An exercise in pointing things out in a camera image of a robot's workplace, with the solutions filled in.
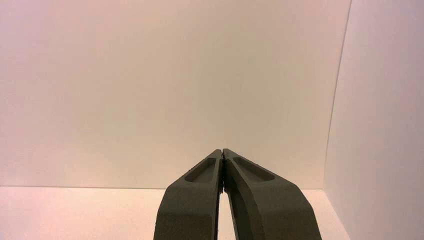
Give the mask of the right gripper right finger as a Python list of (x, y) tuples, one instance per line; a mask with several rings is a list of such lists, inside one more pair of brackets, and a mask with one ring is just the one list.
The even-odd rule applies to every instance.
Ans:
[(238, 240), (320, 240), (314, 210), (300, 188), (225, 148), (224, 190)]

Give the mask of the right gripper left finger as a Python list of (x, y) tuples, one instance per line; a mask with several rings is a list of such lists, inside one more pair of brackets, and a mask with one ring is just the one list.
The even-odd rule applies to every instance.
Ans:
[(155, 240), (216, 240), (223, 153), (216, 149), (165, 190), (158, 208)]

